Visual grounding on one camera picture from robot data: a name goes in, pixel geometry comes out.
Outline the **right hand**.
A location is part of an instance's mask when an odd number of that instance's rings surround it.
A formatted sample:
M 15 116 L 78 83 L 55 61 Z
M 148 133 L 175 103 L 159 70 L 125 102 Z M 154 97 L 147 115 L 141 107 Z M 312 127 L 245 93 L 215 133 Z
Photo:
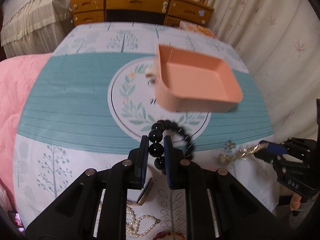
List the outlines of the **right hand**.
M 301 206 L 301 199 L 302 197 L 296 193 L 292 195 L 291 202 L 290 202 L 290 210 L 291 211 L 298 211 Z

